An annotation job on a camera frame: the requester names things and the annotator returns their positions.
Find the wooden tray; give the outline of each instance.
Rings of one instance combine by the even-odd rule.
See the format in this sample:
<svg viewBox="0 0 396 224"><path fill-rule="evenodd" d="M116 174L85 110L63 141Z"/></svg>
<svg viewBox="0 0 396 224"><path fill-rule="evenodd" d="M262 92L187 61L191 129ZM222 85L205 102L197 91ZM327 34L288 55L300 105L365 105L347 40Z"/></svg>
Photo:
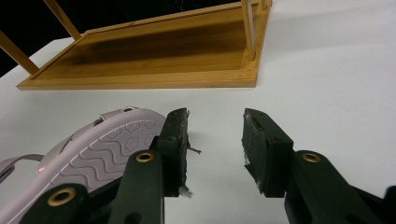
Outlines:
<svg viewBox="0 0 396 224"><path fill-rule="evenodd" d="M243 0L81 36L60 19L76 41L18 88L255 87L270 6L271 0Z"/></svg>

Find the screw hole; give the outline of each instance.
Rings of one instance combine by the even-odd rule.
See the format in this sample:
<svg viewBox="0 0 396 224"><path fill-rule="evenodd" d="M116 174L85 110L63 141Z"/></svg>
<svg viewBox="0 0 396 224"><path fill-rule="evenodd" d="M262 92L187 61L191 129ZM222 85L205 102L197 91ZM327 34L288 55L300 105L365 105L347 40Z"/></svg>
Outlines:
<svg viewBox="0 0 396 224"><path fill-rule="evenodd" d="M60 189L53 193L47 200L47 204L52 207L60 206L72 201L76 196L76 190L72 188Z"/></svg>
<svg viewBox="0 0 396 224"><path fill-rule="evenodd" d="M320 157L314 153L304 153L303 159L306 161L310 161L310 162L320 162L321 161Z"/></svg>
<svg viewBox="0 0 396 224"><path fill-rule="evenodd" d="M148 162L151 161L152 159L154 159L154 155L148 152L141 153L136 157L136 160L140 162Z"/></svg>

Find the wooden tray leg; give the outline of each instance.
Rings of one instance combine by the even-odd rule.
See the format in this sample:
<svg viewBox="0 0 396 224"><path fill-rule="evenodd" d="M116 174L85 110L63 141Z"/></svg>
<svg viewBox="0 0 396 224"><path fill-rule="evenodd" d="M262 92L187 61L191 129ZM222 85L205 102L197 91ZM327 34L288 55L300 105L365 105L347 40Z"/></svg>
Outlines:
<svg viewBox="0 0 396 224"><path fill-rule="evenodd" d="M55 14L56 18L58 18L58 20L64 26L64 29L66 29L67 32L75 40L80 39L81 34L79 33L78 29L73 24L73 22L71 22L70 19L66 16L61 6L59 6L59 4L55 0L44 0L44 2L47 4L49 9L52 11L52 13Z"/></svg>
<svg viewBox="0 0 396 224"><path fill-rule="evenodd" d="M0 48L30 75L38 72L38 67L2 31L0 31Z"/></svg>
<svg viewBox="0 0 396 224"><path fill-rule="evenodd" d="M244 16L245 34L247 36L247 58L250 61L256 56L256 36L254 33L253 13L250 0L241 0L242 12Z"/></svg>

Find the white table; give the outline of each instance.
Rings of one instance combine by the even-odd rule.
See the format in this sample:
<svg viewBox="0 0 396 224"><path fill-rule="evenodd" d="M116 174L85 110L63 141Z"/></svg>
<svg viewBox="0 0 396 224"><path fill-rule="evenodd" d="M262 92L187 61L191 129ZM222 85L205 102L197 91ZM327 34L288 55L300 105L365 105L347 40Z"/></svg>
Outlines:
<svg viewBox="0 0 396 224"><path fill-rule="evenodd" d="M325 155L349 184L383 197L396 184L396 2L277 0L254 89L19 91L19 66L0 78L0 159L46 154L101 113L127 105L190 112L192 199L165 200L166 223L287 223L283 199L266 199L244 167L246 107L268 113L294 149ZM39 66L71 38L31 59ZM0 207L35 177L23 161L0 186Z"/></svg>

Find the shoe strap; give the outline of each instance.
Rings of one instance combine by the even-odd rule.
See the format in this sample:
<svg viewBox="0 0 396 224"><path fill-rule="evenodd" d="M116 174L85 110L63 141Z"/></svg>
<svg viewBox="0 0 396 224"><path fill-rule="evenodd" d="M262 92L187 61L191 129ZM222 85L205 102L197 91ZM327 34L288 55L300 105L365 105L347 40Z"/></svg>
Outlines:
<svg viewBox="0 0 396 224"><path fill-rule="evenodd" d="M15 170L15 163L20 160L41 161L44 156L39 154L28 154L19 157L9 158L0 162L0 184Z"/></svg>

